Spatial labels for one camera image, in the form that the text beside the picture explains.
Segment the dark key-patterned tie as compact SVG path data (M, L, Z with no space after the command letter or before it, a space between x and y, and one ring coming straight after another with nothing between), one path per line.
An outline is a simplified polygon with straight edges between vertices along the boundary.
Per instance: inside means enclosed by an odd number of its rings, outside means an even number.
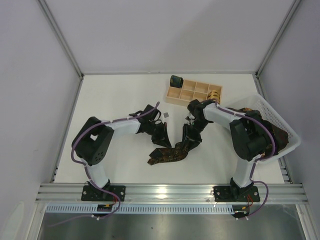
M156 148L149 154L147 163L152 166L161 163L179 162L185 159L188 153L198 147L199 142L181 141L175 144L174 148Z

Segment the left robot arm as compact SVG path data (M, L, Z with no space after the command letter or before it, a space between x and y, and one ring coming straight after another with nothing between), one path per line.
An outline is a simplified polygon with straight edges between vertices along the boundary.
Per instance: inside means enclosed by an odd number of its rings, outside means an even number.
M147 105L145 109L124 118L102 121L95 116L88 118L71 143L71 160L84 167L90 185L102 193L110 191L111 183L101 161L106 156L112 139L124 135L146 133L155 145L171 148L167 124L160 119L162 113Z

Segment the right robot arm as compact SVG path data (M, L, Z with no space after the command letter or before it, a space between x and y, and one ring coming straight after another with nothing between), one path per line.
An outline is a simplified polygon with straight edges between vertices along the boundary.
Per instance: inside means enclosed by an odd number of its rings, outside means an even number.
M216 123L230 132L232 146L237 155L237 166L230 180L235 195L248 191L253 185L257 161L273 157L279 144L272 124L262 119L256 110L235 110L221 107L209 99L192 100L187 109L194 117L182 128L181 148L189 152L201 142L201 133L209 123Z

